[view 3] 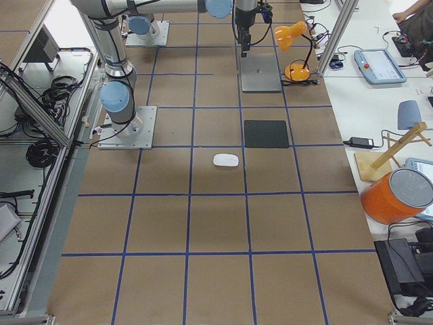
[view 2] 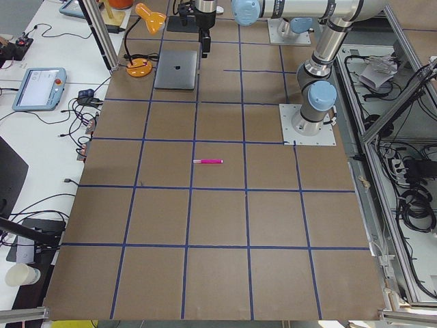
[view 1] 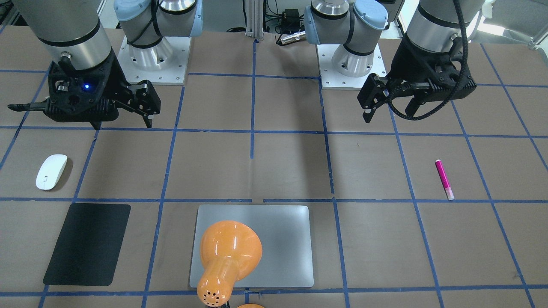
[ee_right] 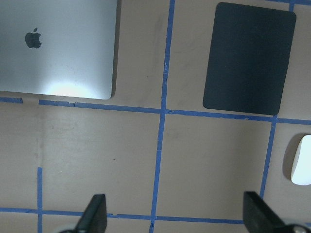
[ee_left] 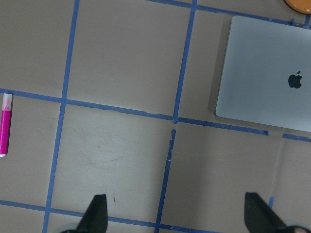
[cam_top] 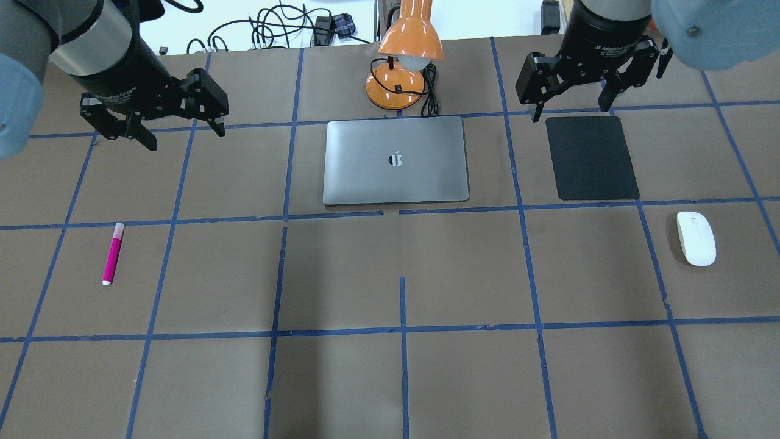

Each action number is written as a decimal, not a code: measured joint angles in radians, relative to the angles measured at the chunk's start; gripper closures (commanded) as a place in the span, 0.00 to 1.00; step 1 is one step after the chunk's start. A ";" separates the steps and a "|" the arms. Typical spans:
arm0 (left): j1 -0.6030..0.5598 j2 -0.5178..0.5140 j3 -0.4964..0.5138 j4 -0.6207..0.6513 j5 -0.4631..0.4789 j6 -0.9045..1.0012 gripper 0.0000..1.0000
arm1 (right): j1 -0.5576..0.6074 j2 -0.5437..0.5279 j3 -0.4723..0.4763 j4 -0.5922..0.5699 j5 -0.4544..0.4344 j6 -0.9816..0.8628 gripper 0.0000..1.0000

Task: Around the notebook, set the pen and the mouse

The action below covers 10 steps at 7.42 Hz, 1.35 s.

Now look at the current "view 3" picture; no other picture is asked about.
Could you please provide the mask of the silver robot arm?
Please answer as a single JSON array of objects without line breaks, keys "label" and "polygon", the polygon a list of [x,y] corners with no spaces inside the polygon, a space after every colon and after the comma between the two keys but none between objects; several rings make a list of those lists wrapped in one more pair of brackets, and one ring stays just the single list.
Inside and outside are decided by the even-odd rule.
[{"label": "silver robot arm", "polygon": [[207,13],[213,18],[232,16],[232,29],[242,56],[253,45],[250,28],[260,14],[267,24],[272,23],[272,7],[266,1],[73,1],[73,6],[90,19],[100,43],[109,81],[99,98],[111,121],[114,134],[119,137],[137,135],[143,121],[137,116],[134,84],[136,71],[128,60],[122,42],[119,17],[127,14],[132,22],[129,29],[137,35],[148,35],[154,14]]},{"label": "silver robot arm", "polygon": [[129,16],[128,27],[140,39],[154,39],[160,34],[158,24],[147,16]]}]

